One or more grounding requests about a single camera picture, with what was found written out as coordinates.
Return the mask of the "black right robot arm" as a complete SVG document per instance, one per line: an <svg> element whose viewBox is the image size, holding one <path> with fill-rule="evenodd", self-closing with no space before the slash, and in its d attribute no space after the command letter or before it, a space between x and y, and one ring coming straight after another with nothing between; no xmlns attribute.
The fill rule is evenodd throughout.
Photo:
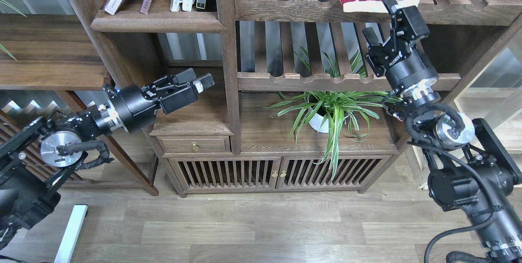
<svg viewBox="0 0 522 263"><path fill-rule="evenodd" d="M470 227L455 228L434 237L425 249L424 262L443 237L475 231L485 257L452 251L448 263L520 263L522 225L507 197L521 183L521 170L483 118L470 119L440 103L432 90L438 73L416 42L429 36L418 8L383 0L391 17L390 37L384 44L372 28L363 34L369 42L367 60L377 77L386 77L391 92L381 101L399 97L386 112L402 121L411 144L420 147L429 167L429 196L443 211L460 209Z"/></svg>

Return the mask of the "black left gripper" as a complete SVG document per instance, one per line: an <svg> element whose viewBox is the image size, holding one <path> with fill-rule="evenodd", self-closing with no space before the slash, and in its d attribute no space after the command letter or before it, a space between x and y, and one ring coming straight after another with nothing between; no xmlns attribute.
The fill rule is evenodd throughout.
<svg viewBox="0 0 522 263"><path fill-rule="evenodd" d="M193 68L176 75L164 76L149 85L128 86L115 90L104 85L108 104L102 118L111 130L122 128L132 133L155 122L155 111L169 114L198 100L198 94L215 85L210 73L196 77Z"/></svg>

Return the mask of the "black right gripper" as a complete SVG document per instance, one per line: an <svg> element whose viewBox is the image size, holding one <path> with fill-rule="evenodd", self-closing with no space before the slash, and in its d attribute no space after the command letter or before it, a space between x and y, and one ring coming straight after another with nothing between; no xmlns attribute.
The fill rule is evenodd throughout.
<svg viewBox="0 0 522 263"><path fill-rule="evenodd" d="M430 32L416 6L399 8L397 0L382 0L392 18L390 37L380 43L372 27L362 33L369 45L367 61L377 77L386 77L391 88L405 92L420 83L433 85L439 78L437 71L416 42Z"/></svg>

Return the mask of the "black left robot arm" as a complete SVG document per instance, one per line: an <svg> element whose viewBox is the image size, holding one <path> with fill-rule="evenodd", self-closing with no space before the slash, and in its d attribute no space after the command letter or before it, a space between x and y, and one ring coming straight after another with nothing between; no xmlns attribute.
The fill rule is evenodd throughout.
<svg viewBox="0 0 522 263"><path fill-rule="evenodd" d="M101 135L118 129L132 133L155 122L160 109L169 114L198 100L215 81L193 68L150 84L103 87L107 101L59 118L39 117L1 145L1 248L21 228L30 229L51 214L58 189L78 170L113 161Z"/></svg>

